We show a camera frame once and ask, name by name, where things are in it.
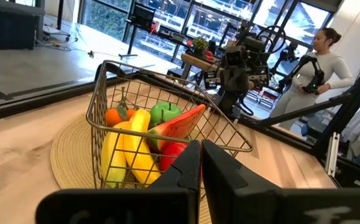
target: watermelon slice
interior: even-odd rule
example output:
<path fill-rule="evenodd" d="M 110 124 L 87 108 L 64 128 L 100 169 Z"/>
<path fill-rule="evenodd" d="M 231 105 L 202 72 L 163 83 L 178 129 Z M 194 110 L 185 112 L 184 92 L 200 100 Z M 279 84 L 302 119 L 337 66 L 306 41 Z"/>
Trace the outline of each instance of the watermelon slice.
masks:
<path fill-rule="evenodd" d="M 206 106 L 199 105 L 190 111 L 177 116 L 171 121 L 164 122 L 148 131 L 149 134 L 156 134 L 161 136 L 167 136 L 172 138 L 183 139 L 192 131 L 200 117 L 205 112 Z M 152 147 L 156 151 L 161 152 L 162 149 L 169 143 L 166 140 L 159 140 L 149 138 L 147 139 L 149 147 Z"/>

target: white outfit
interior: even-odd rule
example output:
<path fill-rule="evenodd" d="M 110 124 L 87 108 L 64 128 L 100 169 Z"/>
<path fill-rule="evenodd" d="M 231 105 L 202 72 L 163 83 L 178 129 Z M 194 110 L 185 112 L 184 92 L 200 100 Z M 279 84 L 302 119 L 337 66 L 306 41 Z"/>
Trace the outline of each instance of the white outfit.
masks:
<path fill-rule="evenodd" d="M 325 83 L 328 82 L 333 73 L 335 73 L 340 78 L 338 81 L 329 82 L 331 89 L 344 88 L 354 84 L 355 79 L 349 72 L 345 61 L 340 56 L 334 53 L 317 55 L 313 52 L 307 53 L 307 55 L 316 57 L 318 59 L 321 70 L 325 74 L 323 78 Z M 289 90 L 282 95 L 276 107 L 270 114 L 270 118 L 300 110 L 315 104 L 315 100 L 318 98 L 318 95 L 306 94 L 298 88 L 300 85 L 307 86 L 311 82 L 315 75 L 313 64 L 308 62 L 300 69 L 298 74 L 300 75 L 295 75 L 293 77 L 292 85 L 290 86 Z M 279 124 L 279 126 L 281 128 L 290 130 L 296 120 L 297 118 L 282 122 Z"/>

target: gray floor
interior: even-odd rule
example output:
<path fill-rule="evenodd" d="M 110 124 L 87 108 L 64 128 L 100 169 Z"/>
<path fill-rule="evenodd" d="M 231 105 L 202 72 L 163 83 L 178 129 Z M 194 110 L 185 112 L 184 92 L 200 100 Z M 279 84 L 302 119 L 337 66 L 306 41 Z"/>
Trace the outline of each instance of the gray floor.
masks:
<path fill-rule="evenodd" d="M 46 24 L 53 22 L 53 17 L 45 18 Z M 0 50 L 2 94 L 18 100 L 29 94 L 45 94 L 76 83 L 93 81 L 95 71 L 103 60 L 119 60 L 118 54 L 127 52 L 126 44 L 89 27 L 69 23 L 64 23 L 62 27 L 73 38 L 78 38 L 77 42 L 66 45 L 65 51 L 46 46 L 35 47 L 34 50 Z M 63 40 L 65 36 L 54 37 Z M 96 52 L 94 58 L 88 56 L 90 50 Z M 162 73 L 176 67 L 138 49 L 133 52 L 139 56 L 122 62 Z"/>

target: black computer tower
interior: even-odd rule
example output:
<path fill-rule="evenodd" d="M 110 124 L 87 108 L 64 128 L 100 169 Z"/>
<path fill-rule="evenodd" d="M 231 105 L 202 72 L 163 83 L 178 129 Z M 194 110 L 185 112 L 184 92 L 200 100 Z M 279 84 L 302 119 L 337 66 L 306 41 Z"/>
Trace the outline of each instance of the black computer tower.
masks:
<path fill-rule="evenodd" d="M 32 50 L 36 25 L 36 16 L 17 9 L 0 7 L 0 49 Z"/>

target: metal wire basket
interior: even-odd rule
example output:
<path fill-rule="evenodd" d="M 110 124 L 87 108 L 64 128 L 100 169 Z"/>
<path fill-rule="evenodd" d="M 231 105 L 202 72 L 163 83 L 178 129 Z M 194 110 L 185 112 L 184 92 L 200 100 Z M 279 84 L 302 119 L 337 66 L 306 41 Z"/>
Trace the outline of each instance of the metal wire basket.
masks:
<path fill-rule="evenodd" d="M 91 153 L 93 157 L 93 174 L 96 189 L 107 187 L 114 188 L 145 188 L 152 181 L 149 177 L 159 176 L 164 173 L 159 169 L 159 162 L 165 156 L 161 153 L 148 150 L 140 150 L 141 144 L 147 138 L 154 138 L 166 141 L 175 141 L 189 143 L 191 140 L 209 139 L 215 144 L 236 157 L 239 152 L 251 152 L 252 146 L 246 137 L 240 133 L 235 124 L 230 121 L 210 100 L 209 95 L 204 93 L 198 86 L 191 82 L 175 77 L 169 77 L 161 73 L 145 70 L 132 65 L 116 61 L 104 61 L 98 73 L 95 90 L 91 97 L 91 102 L 86 114 L 87 122 L 91 125 Z M 113 78 L 113 87 L 107 88 L 107 77 L 116 75 Z M 112 128 L 107 126 L 105 113 L 110 108 L 115 108 L 125 99 L 129 108 L 141 108 L 149 111 L 157 102 L 166 101 L 176 104 L 184 112 L 195 108 L 199 104 L 205 104 L 206 109 L 195 123 L 195 127 L 185 139 L 176 139 L 166 136 L 157 136 L 153 134 L 131 131 L 128 129 Z M 101 151 L 103 150 L 104 138 L 107 133 L 116 133 L 116 142 L 114 143 L 108 166 L 101 168 Z M 118 147 L 120 136 L 135 136 L 138 141 L 137 149 L 125 149 Z M 132 155 L 132 161 L 126 157 L 126 164 L 117 166 L 113 164 L 115 155 L 123 153 Z M 135 161 L 138 157 L 152 158 L 153 164 L 147 167 L 136 167 Z M 121 177 L 113 177 L 113 171 L 120 173 Z M 136 173 L 143 173 L 146 176 L 145 181 L 137 178 Z"/>

